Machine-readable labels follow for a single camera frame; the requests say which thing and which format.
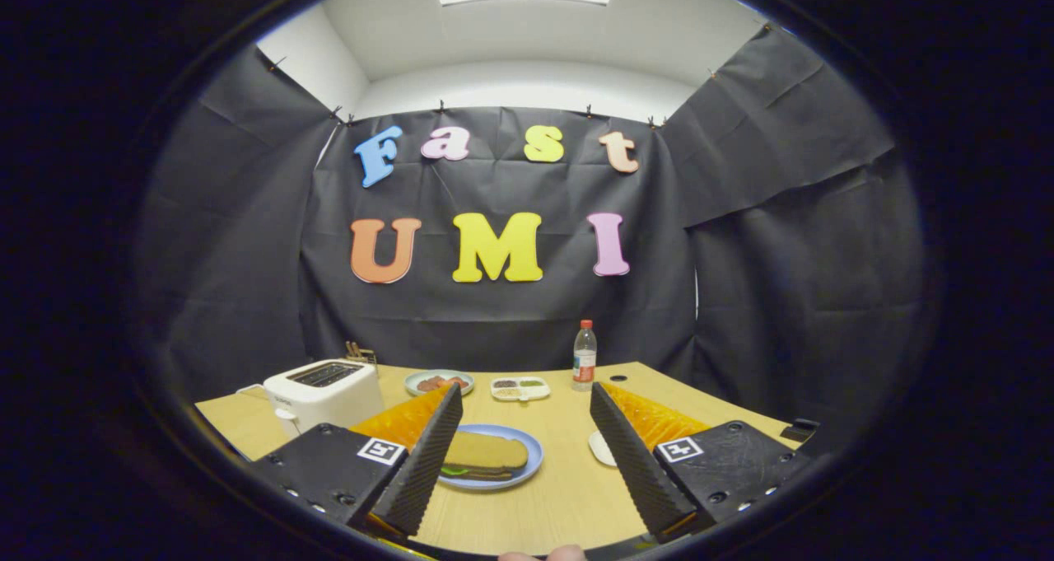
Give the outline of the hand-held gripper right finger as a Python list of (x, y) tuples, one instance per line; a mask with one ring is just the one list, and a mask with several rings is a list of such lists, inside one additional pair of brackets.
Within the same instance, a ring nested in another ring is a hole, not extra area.
[(748, 511), (812, 463), (745, 421), (707, 426), (610, 382), (592, 386), (590, 415), (660, 543)]

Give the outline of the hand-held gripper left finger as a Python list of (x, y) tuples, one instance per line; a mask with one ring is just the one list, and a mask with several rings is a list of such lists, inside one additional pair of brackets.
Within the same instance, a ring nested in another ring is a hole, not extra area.
[(441, 387), (354, 428), (319, 423), (251, 467), (278, 496), (371, 537), (417, 534), (462, 419), (462, 389)]

